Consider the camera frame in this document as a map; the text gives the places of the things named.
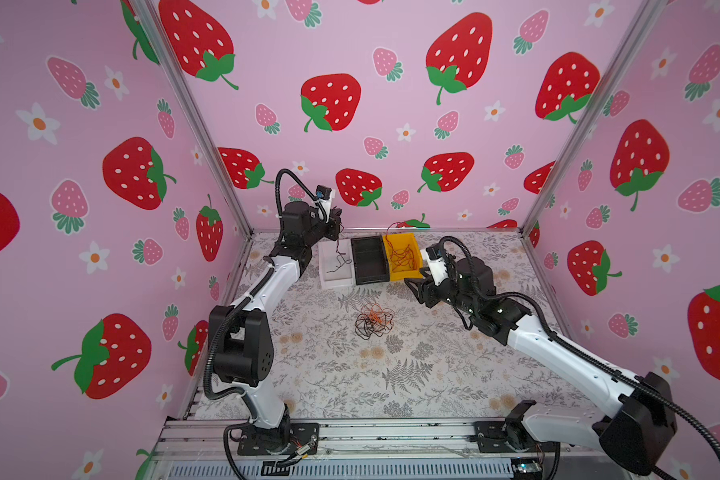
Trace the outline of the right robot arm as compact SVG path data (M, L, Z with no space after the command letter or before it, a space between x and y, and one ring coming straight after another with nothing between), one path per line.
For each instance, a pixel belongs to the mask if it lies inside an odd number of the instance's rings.
M499 435L509 447L585 447L604 453L632 474L666 479L669 475L658 461L677 432L678 420L684 420L720 463L719 440L673 402L666 380L653 372L640 376L621 369L557 333L530 296L497 293L491 269L459 239L443 236L420 255L420 277L405 281L420 304L451 306L465 329L477 329L543 364L594 405L586 410L522 401L505 418Z

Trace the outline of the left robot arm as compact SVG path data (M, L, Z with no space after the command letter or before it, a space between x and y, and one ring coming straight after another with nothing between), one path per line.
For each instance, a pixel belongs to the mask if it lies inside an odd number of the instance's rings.
M277 173L274 191L279 235L264 257L267 269L232 304L212 309L202 376L207 399L237 395L243 400L250 419L240 429L248 439L262 440L266 449L275 452L289 444L291 420L287 405L267 379L274 363L268 315L307 270L313 247L323 239L336 241L341 229L341 209L332 205L332 189L320 185L307 193L307 202L284 205L280 187L285 176L302 190L307 189L293 171L282 169Z

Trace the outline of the white plastic bin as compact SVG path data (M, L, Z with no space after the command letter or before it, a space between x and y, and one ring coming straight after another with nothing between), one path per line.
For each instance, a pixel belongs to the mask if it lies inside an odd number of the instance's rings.
M352 287L355 281L350 240L319 242L318 267L322 289Z

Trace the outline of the yellow plastic bin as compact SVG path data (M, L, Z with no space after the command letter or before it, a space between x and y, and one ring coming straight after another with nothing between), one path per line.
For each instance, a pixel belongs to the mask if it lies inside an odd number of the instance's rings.
M422 277L422 257L413 233L384 235L383 242L391 282Z

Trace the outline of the black plastic bin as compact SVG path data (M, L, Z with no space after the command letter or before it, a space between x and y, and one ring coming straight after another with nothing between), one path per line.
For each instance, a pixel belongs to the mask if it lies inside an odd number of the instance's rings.
M350 239L356 285L390 281L389 264L381 235Z

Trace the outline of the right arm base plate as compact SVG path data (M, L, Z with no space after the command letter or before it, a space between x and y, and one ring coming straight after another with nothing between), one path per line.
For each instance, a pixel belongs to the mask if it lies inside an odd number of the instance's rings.
M555 442L537 442L528 434L512 430L503 420L478 421L470 438L480 453L535 454L553 453Z

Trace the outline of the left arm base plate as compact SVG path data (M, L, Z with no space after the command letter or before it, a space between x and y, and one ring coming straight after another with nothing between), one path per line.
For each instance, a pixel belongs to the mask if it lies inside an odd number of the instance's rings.
M290 456L297 451L315 454L319 444L320 424L296 422L275 429L246 426L238 442L240 456Z

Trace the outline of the aluminium frame rail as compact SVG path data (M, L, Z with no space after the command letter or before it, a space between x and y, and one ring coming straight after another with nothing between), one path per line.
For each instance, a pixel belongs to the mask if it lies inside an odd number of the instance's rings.
M169 421L146 479L628 479L606 455L544 444L515 452L487 419L306 420L316 446L290 467L261 452L228 459L224 421Z

